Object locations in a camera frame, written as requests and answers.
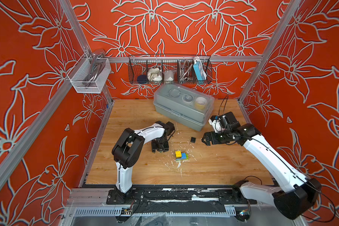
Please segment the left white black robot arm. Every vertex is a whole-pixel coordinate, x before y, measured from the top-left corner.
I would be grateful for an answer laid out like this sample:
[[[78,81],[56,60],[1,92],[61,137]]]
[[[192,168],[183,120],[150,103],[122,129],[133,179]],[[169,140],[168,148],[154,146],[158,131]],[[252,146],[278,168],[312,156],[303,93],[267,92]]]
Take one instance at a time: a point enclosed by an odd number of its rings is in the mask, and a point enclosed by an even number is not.
[[[157,121],[153,125],[132,130],[126,128],[112,149],[116,162],[117,182],[116,191],[127,195],[133,187],[133,166],[138,161],[144,144],[150,142],[152,152],[169,151],[169,139],[173,136],[175,127],[172,122]]]

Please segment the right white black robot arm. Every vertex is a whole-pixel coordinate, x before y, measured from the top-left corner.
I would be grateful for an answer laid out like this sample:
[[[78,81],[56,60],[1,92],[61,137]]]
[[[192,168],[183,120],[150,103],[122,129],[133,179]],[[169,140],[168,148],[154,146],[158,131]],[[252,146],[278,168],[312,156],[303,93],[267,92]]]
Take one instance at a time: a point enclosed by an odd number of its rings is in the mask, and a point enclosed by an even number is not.
[[[316,204],[322,185],[309,179],[290,165],[252,124],[222,132],[206,132],[202,142],[207,146],[238,143],[251,152],[278,183],[277,187],[239,182],[242,196],[276,207],[286,218],[294,220]]]

